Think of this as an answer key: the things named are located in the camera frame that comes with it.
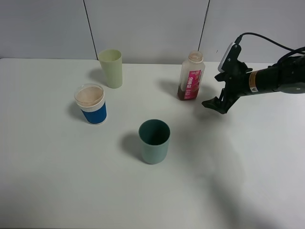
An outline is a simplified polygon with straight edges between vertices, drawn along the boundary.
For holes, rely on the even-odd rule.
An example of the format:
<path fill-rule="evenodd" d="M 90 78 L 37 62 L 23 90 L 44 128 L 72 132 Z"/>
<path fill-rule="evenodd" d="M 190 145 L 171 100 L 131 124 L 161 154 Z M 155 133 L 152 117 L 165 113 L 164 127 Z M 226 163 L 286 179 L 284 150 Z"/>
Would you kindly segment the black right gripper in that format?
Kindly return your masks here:
<path fill-rule="evenodd" d="M 225 82 L 225 87 L 221 90 L 219 97 L 203 101 L 202 105 L 220 114 L 226 114 L 239 97 L 252 94 L 247 82 L 252 70 L 240 61 L 220 63 L 218 66 L 220 73 L 215 76 L 215 79 L 218 82 Z"/>

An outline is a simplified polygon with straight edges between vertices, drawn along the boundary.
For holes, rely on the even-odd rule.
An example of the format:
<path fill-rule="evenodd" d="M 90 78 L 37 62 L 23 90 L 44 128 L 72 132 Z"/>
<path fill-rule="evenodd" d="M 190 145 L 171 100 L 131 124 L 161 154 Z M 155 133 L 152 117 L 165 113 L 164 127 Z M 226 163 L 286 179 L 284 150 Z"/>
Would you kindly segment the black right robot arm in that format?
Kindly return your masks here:
<path fill-rule="evenodd" d="M 253 71 L 244 62 L 231 59 L 223 64 L 223 71 L 215 76 L 225 82 L 219 97 L 203 101 L 206 108 L 225 114 L 243 96 L 282 92 L 305 92 L 305 56 L 290 56 L 265 69 Z"/>

